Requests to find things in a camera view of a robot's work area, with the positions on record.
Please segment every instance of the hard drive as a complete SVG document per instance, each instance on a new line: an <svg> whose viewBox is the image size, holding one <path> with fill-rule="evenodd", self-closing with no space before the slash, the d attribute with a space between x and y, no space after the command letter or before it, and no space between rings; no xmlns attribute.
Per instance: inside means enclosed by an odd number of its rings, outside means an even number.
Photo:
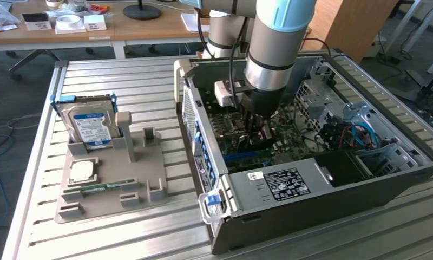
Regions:
<svg viewBox="0 0 433 260"><path fill-rule="evenodd" d="M51 97L53 108L62 119L71 142L82 142L86 149L99 149L111 145L119 137L115 125L115 96L61 96Z"/></svg>

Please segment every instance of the roll of tape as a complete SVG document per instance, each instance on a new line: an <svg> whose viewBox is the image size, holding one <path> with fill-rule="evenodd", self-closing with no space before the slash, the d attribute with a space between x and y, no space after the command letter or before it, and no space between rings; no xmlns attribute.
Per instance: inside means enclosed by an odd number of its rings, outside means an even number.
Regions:
<svg viewBox="0 0 433 260"><path fill-rule="evenodd" d="M77 15L62 15L55 18L55 24L63 30L78 28L82 22Z"/></svg>
<svg viewBox="0 0 433 260"><path fill-rule="evenodd" d="M45 2L49 7L58 7L63 3L63 0L46 0Z"/></svg>

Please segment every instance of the aluminum extrusion table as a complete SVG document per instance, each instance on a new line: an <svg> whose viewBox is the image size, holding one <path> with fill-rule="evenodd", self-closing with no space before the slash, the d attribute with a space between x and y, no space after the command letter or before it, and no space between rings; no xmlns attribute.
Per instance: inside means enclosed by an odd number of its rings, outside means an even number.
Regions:
<svg viewBox="0 0 433 260"><path fill-rule="evenodd" d="M179 58L75 61L54 69L2 259L433 259L433 177L383 207L210 255L174 110L173 62ZM433 148L433 129L411 120L410 110L345 57L338 63ZM49 96L111 91L118 110L131 111L131 131L154 126L161 133L170 202L58 225L53 216L67 134Z"/></svg>

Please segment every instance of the slotted aluminum surface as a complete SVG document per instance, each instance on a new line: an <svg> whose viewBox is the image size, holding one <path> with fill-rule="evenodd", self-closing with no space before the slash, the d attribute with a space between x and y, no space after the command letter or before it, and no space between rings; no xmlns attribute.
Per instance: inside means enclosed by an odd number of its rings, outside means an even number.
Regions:
<svg viewBox="0 0 433 260"><path fill-rule="evenodd" d="M25 176L35 175L29 176L33 190L29 188L27 211L21 216L17 211L10 229L22 236L7 238L3 259L433 259L433 177L383 207L226 255L210 255L174 113L171 64L179 58L70 62L58 70L53 82L62 94L114 92L118 110L133 113L131 131L146 126L157 128L163 138L170 203L79 222L53 222L67 134L50 112L47 127L37 133L42 140L41 160L33 166L30 160L29 167L37 169L27 170ZM433 131L426 124L345 58L339 64L433 146ZM337 88L358 101L359 97L339 82ZM23 200L18 208L26 205Z"/></svg>

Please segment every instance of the desk lamp base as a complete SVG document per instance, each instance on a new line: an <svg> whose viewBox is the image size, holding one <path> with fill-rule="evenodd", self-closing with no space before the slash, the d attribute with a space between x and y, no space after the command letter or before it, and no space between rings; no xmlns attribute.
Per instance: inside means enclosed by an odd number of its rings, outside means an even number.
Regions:
<svg viewBox="0 0 433 260"><path fill-rule="evenodd" d="M143 5L141 9L138 5L130 5L123 8L123 15L134 20L151 20L161 15L161 11L149 5Z"/></svg>

